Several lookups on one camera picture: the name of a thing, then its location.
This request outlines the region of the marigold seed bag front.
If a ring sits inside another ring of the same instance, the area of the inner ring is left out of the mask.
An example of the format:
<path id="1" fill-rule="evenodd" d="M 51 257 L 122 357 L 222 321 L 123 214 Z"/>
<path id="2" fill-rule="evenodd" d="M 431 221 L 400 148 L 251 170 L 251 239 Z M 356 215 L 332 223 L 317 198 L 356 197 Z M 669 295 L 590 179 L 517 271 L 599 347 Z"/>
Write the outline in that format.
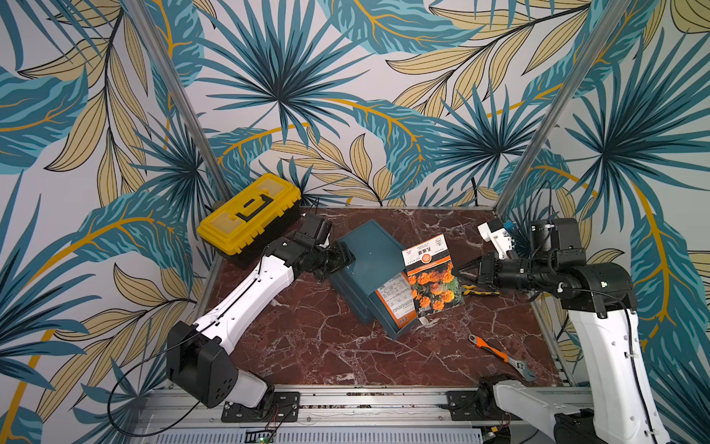
<path id="1" fill-rule="evenodd" d="M 464 304 L 462 287 L 453 273 L 454 265 L 443 234 L 404 250 L 402 257 L 419 318 Z"/>

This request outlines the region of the teal drawer cabinet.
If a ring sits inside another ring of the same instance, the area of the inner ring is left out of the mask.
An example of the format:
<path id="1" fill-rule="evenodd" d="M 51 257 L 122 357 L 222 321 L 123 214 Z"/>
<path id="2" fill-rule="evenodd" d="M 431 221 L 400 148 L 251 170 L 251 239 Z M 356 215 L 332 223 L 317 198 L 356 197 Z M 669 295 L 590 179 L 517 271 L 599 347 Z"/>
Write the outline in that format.
<path id="1" fill-rule="evenodd" d="M 378 321 L 388 336 L 396 338 L 409 328 L 415 316 L 396 316 L 377 291 L 404 271 L 404 247 L 375 220 L 351 231 L 340 242 L 355 260 L 330 278 L 332 286 L 362 324 Z"/>

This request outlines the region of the teal top drawer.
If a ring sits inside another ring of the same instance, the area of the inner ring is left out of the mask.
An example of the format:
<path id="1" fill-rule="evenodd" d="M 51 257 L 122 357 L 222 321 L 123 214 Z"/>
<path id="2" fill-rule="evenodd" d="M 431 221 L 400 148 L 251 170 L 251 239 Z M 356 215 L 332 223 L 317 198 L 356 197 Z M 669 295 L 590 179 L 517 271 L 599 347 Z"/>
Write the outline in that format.
<path id="1" fill-rule="evenodd" d="M 422 322 L 417 316 L 412 287 L 404 273 L 397 273 L 368 296 L 373 316 L 392 340 L 398 340 Z"/>

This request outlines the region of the orange seed bag back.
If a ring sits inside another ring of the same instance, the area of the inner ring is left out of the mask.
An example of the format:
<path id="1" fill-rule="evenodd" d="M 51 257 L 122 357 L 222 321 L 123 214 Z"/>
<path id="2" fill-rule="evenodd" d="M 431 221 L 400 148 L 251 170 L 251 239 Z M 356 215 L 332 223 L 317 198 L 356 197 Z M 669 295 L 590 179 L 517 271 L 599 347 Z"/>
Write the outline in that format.
<path id="1" fill-rule="evenodd" d="M 389 318 L 397 325 L 397 329 L 402 329 L 416 320 L 412 287 L 403 273 L 397 273 L 375 293 L 386 308 Z"/>

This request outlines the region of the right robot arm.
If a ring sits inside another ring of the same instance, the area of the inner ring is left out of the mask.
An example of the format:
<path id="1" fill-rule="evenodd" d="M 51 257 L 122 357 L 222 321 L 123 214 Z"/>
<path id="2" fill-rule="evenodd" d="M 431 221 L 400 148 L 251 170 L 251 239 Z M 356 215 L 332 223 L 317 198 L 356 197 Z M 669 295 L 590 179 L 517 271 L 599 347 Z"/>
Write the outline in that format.
<path id="1" fill-rule="evenodd" d="M 530 225 L 530 255 L 514 251 L 508 225 L 479 226 L 494 250 L 455 271 L 477 272 L 477 288 L 548 293 L 560 301 L 584 354 L 593 406 L 554 403 L 518 381 L 490 386 L 486 401 L 556 443 L 669 443 L 643 362 L 638 301 L 630 274 L 615 263 L 590 264 L 574 218 Z"/>

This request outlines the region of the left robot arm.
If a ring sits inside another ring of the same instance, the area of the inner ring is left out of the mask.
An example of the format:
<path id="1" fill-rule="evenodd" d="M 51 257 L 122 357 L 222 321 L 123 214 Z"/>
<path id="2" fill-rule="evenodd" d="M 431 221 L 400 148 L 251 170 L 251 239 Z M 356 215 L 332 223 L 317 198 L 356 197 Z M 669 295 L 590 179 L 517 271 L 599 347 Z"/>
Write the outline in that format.
<path id="1" fill-rule="evenodd" d="M 271 242 L 255 269 L 209 313 L 188 325 L 177 323 L 168 333 L 168 379 L 207 408 L 236 403 L 258 406 L 268 384 L 231 359 L 247 328 L 302 273 L 328 279 L 355 261 L 343 242 L 324 247 L 280 238 Z"/>

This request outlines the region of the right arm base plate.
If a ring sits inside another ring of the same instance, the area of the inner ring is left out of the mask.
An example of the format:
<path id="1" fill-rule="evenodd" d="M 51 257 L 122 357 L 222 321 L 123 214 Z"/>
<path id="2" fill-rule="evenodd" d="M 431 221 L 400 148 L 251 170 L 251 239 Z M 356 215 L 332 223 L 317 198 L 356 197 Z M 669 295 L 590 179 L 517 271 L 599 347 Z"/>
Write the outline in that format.
<path id="1" fill-rule="evenodd" d="M 447 405 L 452 421 L 496 420 L 494 398 L 482 390 L 453 390 L 446 393 Z"/>

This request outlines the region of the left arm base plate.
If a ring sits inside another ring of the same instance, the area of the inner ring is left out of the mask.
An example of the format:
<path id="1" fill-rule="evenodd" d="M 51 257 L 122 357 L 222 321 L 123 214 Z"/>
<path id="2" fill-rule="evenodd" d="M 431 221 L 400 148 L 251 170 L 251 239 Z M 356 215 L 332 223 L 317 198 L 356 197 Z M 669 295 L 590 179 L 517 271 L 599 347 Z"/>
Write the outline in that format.
<path id="1" fill-rule="evenodd" d="M 221 422 L 227 424 L 266 423 L 267 421 L 295 423 L 300 412 L 301 394 L 298 391 L 268 392 L 253 408 L 238 403 L 226 403 Z"/>

